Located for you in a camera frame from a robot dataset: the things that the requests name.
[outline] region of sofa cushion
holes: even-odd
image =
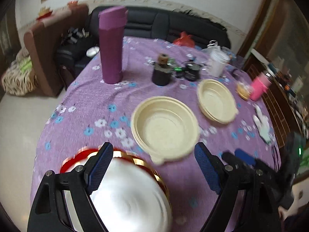
[[[98,14],[111,6],[99,6],[89,15],[86,29],[98,39]],[[216,40],[220,46],[230,48],[226,29],[209,19],[198,18],[179,12],[148,7],[128,8],[128,22],[125,26],[126,36],[160,38],[173,42],[185,31],[192,35],[195,44],[206,48],[210,40]]]

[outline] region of red plastic bag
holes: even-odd
[[[191,35],[187,35],[186,32],[181,32],[180,38],[175,39],[173,44],[179,46],[187,46],[191,48],[195,47],[195,42],[191,39]]]

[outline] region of white bowl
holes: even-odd
[[[100,51],[100,48],[98,46],[91,47],[89,50],[87,50],[86,56],[92,58],[96,54],[98,54],[99,51]]]
[[[155,164],[178,160],[194,149],[199,126],[192,110],[170,97],[152,97],[137,106],[131,118],[137,144]]]
[[[227,87],[216,80],[205,79],[200,82],[197,97],[201,111],[212,121],[228,124],[238,113],[233,95]]]

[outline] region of purple tablecloth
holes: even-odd
[[[206,59],[203,52],[159,39],[133,37],[125,37],[123,46],[124,78],[121,83],[104,83],[98,54],[70,85],[62,104],[47,121],[37,145],[31,202],[44,173],[50,169],[58,173],[64,159],[76,154],[81,147],[96,148],[109,141],[114,147],[131,150],[150,161],[149,156],[133,139],[130,116],[141,101],[152,96],[173,97],[190,107],[199,121],[200,141],[206,144],[212,154],[221,157],[223,151],[234,152],[236,148],[241,148],[261,158],[271,167],[274,166],[271,148],[260,138],[252,119],[255,113],[254,102],[244,101],[235,93],[235,80],[228,71],[224,71],[224,74],[229,82],[222,79],[220,81],[234,95],[239,114],[232,123],[224,127],[214,127],[198,107],[197,82],[173,78],[165,87],[151,82],[153,68],[149,62],[156,60],[159,53],[166,53],[181,63],[188,59],[186,55],[189,53]],[[242,75],[245,80],[250,81],[246,73],[242,72]],[[269,118],[263,101],[256,104]],[[209,189],[193,153],[180,161],[168,162],[154,168],[170,191],[174,219],[172,231],[198,232],[213,208],[217,195]],[[240,198],[241,196],[227,231],[233,230]]]

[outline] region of purple thermos bottle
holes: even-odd
[[[103,80],[116,84],[122,80],[122,40],[128,10],[112,7],[99,13],[99,43]]]

